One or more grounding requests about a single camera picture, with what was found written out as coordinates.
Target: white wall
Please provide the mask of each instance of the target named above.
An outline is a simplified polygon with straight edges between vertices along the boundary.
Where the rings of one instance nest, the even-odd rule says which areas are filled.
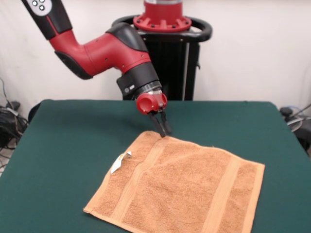
[[[143,0],[63,3],[80,43],[143,9]],[[184,0],[184,13],[214,29],[213,38],[201,45],[195,100],[268,100],[300,107],[311,101],[311,1]],[[89,81],[77,78],[19,0],[0,0],[0,76],[24,115],[43,99],[121,99],[118,71]]]

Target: green tablecloth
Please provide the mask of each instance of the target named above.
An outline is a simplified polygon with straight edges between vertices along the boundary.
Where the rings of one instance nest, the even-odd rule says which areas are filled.
[[[167,117],[174,137],[266,164],[252,232],[311,231],[311,163],[274,105],[171,101]],[[83,208],[145,130],[132,101],[44,101],[0,177],[0,232],[125,232]]]

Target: green felt surface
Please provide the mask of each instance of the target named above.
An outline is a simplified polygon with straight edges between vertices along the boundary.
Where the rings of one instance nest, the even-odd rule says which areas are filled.
[[[174,137],[266,164],[252,232],[311,232],[311,163],[274,105],[172,101],[167,116]],[[0,232],[125,232],[83,208],[145,130],[131,101],[43,102],[0,177]]]

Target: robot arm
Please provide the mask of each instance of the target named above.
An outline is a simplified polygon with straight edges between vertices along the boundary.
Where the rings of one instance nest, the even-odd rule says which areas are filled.
[[[102,36],[80,45],[61,0],[22,0],[56,55],[79,78],[87,80],[110,68],[119,69],[117,84],[125,97],[137,99],[138,110],[149,115],[161,134],[171,129],[165,119],[167,99],[161,91],[148,50],[127,23],[114,25]],[[155,118],[161,113],[163,121]]]

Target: towel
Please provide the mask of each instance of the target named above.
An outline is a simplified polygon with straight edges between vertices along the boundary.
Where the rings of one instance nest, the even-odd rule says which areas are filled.
[[[83,209],[133,233],[251,232],[265,165],[143,132]]]

